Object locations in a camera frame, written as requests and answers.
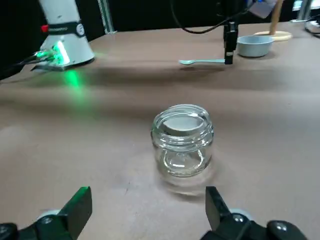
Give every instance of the screw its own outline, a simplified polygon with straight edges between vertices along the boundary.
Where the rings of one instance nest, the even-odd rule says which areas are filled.
[[[41,223],[42,224],[49,224],[52,222],[52,218],[51,217],[44,217],[41,219]]]
[[[0,234],[4,234],[6,231],[8,231],[6,226],[0,226]]]
[[[233,215],[233,219],[234,219],[236,222],[241,222],[241,223],[244,222],[244,217],[241,216],[240,214],[234,214],[234,215]]]
[[[276,222],[275,226],[280,231],[287,231],[287,226],[283,224],[282,222]]]

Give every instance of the wooden base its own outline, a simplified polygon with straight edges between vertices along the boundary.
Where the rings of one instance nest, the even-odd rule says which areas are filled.
[[[269,31],[260,31],[254,35],[269,35]],[[287,31],[276,31],[274,35],[271,35],[275,42],[288,41],[292,38],[292,34]]]

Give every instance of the light blue bowl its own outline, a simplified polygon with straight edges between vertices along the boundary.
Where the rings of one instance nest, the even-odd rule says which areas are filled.
[[[241,36],[237,40],[237,52],[243,57],[262,57],[268,54],[273,42],[274,40],[271,36]]]

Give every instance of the wooden dowel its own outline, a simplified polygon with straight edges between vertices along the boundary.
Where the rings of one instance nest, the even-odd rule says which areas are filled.
[[[272,12],[269,35],[275,35],[275,33],[276,33],[277,24],[279,22],[283,2],[284,2],[284,0],[276,1],[276,4],[275,4],[273,12]]]

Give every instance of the glass jar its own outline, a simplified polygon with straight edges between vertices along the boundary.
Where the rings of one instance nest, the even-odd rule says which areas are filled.
[[[211,160],[213,137],[209,114],[200,106],[180,104],[161,112],[151,129],[158,169],[176,177],[199,174]]]

